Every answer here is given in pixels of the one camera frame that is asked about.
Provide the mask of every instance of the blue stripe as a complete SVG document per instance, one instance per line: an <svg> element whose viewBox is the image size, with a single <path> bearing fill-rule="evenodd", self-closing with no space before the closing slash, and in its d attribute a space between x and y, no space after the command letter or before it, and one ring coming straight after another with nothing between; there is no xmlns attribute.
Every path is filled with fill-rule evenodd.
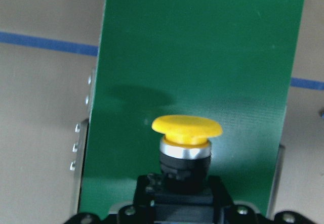
<svg viewBox="0 0 324 224"><path fill-rule="evenodd" d="M0 32L0 42L19 46L35 47L53 51L62 51L87 56L97 56L98 47L89 44L72 43L55 39L40 38L15 33Z"/></svg>
<svg viewBox="0 0 324 224"><path fill-rule="evenodd" d="M324 90L324 82L322 81L313 81L301 78L293 77L290 83L290 86L302 87L307 89L314 90Z"/></svg>
<svg viewBox="0 0 324 224"><path fill-rule="evenodd" d="M72 43L55 39L40 38L15 33L0 32L0 42L19 46L75 53L87 56L97 56L98 47L89 44ZM290 86L314 90L324 90L324 82L293 77Z"/></svg>

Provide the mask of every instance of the green conveyor belt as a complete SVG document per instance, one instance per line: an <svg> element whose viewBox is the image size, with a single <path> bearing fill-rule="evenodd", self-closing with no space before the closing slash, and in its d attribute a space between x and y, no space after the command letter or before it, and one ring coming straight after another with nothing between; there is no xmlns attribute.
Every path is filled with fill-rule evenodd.
<svg viewBox="0 0 324 224"><path fill-rule="evenodd" d="M154 118L223 126L210 174L266 212L303 0L107 0L80 211L104 217L159 172Z"/></svg>

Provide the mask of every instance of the gray floor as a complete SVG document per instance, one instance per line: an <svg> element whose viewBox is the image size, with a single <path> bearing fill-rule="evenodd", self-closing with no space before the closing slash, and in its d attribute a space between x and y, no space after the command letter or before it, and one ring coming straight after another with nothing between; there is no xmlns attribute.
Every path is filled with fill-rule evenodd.
<svg viewBox="0 0 324 224"><path fill-rule="evenodd" d="M0 0L0 31L97 45L104 0ZM324 81L324 3L306 0L294 77ZM62 223L96 58L0 43L0 223ZM292 87L275 211L324 219L324 92Z"/></svg>

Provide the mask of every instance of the blue tape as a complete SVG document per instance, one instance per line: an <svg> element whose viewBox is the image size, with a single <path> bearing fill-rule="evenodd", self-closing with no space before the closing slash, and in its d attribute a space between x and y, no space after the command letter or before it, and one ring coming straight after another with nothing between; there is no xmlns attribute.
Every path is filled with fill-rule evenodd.
<svg viewBox="0 0 324 224"><path fill-rule="evenodd" d="M0 32L0 42L19 46L35 47L87 56L97 56L98 47L89 44L72 43L55 39L40 38L15 33Z"/></svg>
<svg viewBox="0 0 324 224"><path fill-rule="evenodd" d="M313 89L313 90L324 90L324 82L322 81L313 81L301 78L293 77L290 83L290 86Z"/></svg>

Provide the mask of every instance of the yellow cap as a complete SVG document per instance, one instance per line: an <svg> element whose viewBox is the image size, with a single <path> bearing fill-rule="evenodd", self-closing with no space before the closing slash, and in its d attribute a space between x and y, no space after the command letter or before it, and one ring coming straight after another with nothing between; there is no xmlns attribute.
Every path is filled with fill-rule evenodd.
<svg viewBox="0 0 324 224"><path fill-rule="evenodd" d="M211 119L189 115L165 115L156 118L152 129L165 134L166 140L175 145L197 146L208 142L209 137L223 133L222 127Z"/></svg>

